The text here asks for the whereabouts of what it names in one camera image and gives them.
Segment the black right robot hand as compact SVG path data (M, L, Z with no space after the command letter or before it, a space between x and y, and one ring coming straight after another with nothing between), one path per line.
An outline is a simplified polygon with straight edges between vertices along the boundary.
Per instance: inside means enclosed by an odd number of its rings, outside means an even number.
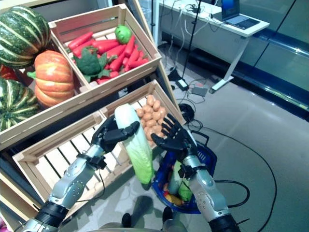
M174 152L177 160L182 162L190 155L197 155L197 144L192 135L170 113L163 118L161 132L165 136L151 134L153 142L161 149Z

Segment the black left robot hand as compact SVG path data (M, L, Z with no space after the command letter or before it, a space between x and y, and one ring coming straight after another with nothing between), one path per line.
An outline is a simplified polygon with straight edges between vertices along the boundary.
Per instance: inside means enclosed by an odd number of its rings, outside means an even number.
M116 144L132 137L140 127L138 121L134 121L129 126L119 129L115 116L107 118L93 134L91 145L98 145L106 153L111 152Z

